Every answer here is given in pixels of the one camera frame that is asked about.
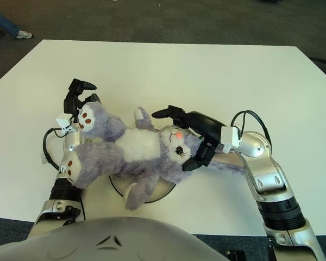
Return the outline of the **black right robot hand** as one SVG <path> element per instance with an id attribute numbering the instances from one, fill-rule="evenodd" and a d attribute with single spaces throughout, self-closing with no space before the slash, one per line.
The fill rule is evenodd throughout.
<path id="1" fill-rule="evenodd" d="M 225 126 L 223 123 L 197 111 L 186 113 L 182 108 L 172 105 L 154 112 L 152 117 L 156 119 L 170 117 L 175 126 L 190 128 L 204 138 L 196 155 L 182 165 L 183 171 L 192 171 L 210 164 L 217 146 L 221 143 L 221 128 Z"/>

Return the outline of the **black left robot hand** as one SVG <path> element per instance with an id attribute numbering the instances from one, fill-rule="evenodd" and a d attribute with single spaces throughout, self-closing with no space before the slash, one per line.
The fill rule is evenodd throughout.
<path id="1" fill-rule="evenodd" d="M 78 114 L 87 102 L 101 102 L 96 93 L 92 93 L 83 101 L 79 99 L 79 95 L 81 95 L 84 90 L 95 91 L 96 89 L 97 87 L 94 84 L 75 78 L 71 82 L 66 98 L 64 99 L 64 113 L 71 114 L 74 123 L 78 122 Z"/>

